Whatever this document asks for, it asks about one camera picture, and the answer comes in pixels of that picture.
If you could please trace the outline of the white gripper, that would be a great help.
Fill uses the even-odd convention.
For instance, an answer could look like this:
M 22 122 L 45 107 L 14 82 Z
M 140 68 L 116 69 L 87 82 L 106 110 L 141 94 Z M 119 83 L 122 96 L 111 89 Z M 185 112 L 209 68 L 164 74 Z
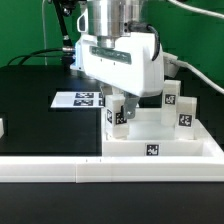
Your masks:
M 113 94 L 111 86 L 129 92 L 124 94 L 126 119 L 135 117 L 139 97 L 155 96 L 162 92 L 163 52 L 160 51 L 153 59 L 154 34 L 132 32 L 129 37 L 118 38 L 114 49 L 98 47 L 96 38 L 91 35 L 84 34 L 79 40 L 85 74 L 103 82 L 100 84 L 102 96 Z

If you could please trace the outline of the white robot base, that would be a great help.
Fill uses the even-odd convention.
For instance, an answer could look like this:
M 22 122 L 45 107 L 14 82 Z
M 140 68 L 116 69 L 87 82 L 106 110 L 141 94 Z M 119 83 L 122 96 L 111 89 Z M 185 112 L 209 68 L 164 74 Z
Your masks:
M 83 57 L 82 57 L 82 45 L 81 40 L 78 40 L 74 45 L 74 62 L 70 65 L 71 74 L 77 77 L 85 78 L 86 74 L 83 67 Z

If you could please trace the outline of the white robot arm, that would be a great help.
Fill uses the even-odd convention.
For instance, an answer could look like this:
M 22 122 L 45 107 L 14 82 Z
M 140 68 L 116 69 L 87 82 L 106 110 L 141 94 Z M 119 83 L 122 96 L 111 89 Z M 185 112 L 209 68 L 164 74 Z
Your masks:
M 164 60 L 157 30 L 141 20 L 145 0 L 86 0 L 78 18 L 74 69 L 124 92 L 123 113 L 135 116 L 141 97 L 159 95 Z

